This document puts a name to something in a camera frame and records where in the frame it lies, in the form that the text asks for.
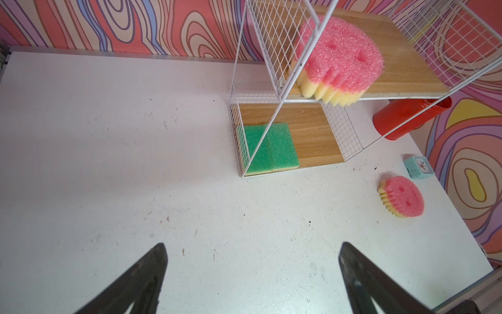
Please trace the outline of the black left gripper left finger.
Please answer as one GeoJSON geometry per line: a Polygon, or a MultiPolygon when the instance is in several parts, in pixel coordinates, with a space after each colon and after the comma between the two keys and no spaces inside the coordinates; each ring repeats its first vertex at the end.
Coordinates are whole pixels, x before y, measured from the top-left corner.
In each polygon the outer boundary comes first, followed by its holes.
{"type": "Polygon", "coordinates": [[[78,313],[155,313],[168,265],[166,247],[156,244],[78,313]]]}

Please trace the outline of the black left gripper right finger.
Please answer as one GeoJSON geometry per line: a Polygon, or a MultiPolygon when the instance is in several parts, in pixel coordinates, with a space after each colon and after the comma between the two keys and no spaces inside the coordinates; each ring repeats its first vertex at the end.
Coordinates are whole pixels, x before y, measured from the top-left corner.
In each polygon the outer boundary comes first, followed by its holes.
{"type": "Polygon", "coordinates": [[[431,313],[351,243],[344,242],[339,265],[353,313],[431,313]]]}

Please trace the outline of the pink smiley sponge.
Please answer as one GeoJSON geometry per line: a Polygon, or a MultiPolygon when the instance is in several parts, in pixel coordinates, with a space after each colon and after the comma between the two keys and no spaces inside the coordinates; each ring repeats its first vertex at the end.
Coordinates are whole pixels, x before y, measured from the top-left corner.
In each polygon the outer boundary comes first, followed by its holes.
{"type": "Polygon", "coordinates": [[[358,27],[331,17],[295,84],[304,98],[344,107],[356,103],[383,69],[375,42],[358,27]]]}
{"type": "Polygon", "coordinates": [[[424,213],[424,199],[418,187],[403,176],[380,182],[377,189],[384,207],[398,218],[419,217],[424,213]]]}

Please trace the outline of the yellow green sponge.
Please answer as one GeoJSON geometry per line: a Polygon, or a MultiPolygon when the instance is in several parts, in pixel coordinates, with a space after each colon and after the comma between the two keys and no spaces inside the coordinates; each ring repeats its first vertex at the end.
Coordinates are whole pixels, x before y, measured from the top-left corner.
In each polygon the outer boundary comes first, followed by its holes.
{"type": "Polygon", "coordinates": [[[271,172],[295,170],[300,166],[290,128],[285,123],[272,124],[265,136],[271,172]]]}
{"type": "Polygon", "coordinates": [[[250,159],[265,128],[266,124],[237,127],[237,142],[241,153],[242,170],[246,170],[245,176],[267,173],[273,168],[271,155],[267,147],[267,139],[262,141],[254,158],[250,159]]]}

